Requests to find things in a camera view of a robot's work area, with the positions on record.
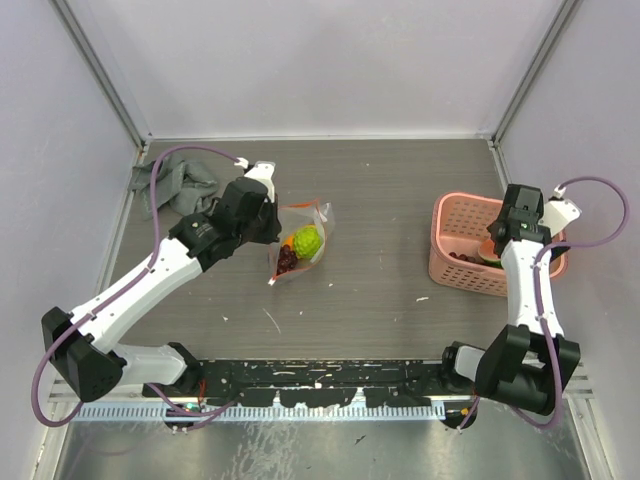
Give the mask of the green custard apple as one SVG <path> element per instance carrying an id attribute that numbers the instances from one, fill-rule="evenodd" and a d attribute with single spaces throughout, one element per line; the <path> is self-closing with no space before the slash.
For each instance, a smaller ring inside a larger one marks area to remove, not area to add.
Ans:
<path id="1" fill-rule="evenodd" d="M 300 228 L 294 233 L 294 251 L 299 259 L 312 259 L 324 241 L 314 225 Z"/>

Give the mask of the clear zip top bag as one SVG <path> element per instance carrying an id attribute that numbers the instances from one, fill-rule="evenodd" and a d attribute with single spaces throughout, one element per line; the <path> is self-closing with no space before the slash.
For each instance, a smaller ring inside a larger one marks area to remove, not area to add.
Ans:
<path id="1" fill-rule="evenodd" d="M 282 230 L 268 249 L 268 284 L 290 281 L 321 260 L 335 226 L 330 202 L 314 200 L 282 206 L 278 210 Z"/>

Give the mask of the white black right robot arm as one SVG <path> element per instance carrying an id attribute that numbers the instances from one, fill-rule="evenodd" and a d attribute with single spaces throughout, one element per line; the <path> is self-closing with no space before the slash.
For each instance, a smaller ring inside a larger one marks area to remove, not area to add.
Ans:
<path id="1" fill-rule="evenodd" d="M 557 243 L 543 220 L 550 205 L 540 189 L 511 184 L 487 230 L 506 275 L 508 320 L 486 349 L 455 342 L 442 355 L 444 390 L 471 388 L 486 399 L 550 415 L 581 358 L 555 313 L 550 266 Z"/>

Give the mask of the dark red grape bunch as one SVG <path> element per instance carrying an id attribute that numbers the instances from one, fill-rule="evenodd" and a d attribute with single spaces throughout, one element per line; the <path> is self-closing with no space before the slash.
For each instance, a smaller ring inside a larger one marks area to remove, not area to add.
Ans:
<path id="1" fill-rule="evenodd" d="M 276 274 L 282 275 L 289 271 L 295 270 L 298 264 L 298 257 L 289 244 L 284 244 L 279 251 Z"/>

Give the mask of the watermelon slice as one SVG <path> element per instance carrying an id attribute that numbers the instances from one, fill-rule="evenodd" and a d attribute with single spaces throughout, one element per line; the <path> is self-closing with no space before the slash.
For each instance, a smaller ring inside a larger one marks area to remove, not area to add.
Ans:
<path id="1" fill-rule="evenodd" d="M 500 256 L 494 252 L 494 242 L 490 238 L 479 245 L 477 253 L 485 265 L 494 268 L 502 267 Z"/>

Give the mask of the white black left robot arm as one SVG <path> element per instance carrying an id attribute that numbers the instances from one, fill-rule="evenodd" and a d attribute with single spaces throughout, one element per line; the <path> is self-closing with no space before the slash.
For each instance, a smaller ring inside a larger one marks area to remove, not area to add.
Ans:
<path id="1" fill-rule="evenodd" d="M 199 387 L 202 367 L 184 346 L 123 345 L 124 334 L 161 300 L 246 243 L 278 239 L 272 180 L 250 175 L 230 182 L 211 215 L 182 218 L 146 261 L 96 298 L 42 319 L 51 364 L 84 403 L 119 385 L 161 384 L 178 396 Z"/>

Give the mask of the orange mango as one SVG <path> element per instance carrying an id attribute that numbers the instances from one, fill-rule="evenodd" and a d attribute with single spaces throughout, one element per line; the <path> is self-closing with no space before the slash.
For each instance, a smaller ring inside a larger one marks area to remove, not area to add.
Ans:
<path id="1" fill-rule="evenodd" d="M 290 236 L 289 236 L 289 237 L 288 237 L 288 238 L 287 238 L 287 239 L 282 243 L 281 247 L 282 247 L 283 249 L 287 249 L 287 250 L 293 251 L 293 250 L 294 250 L 293 243 L 294 243 L 294 236 L 293 236 L 293 235 L 290 235 Z"/>

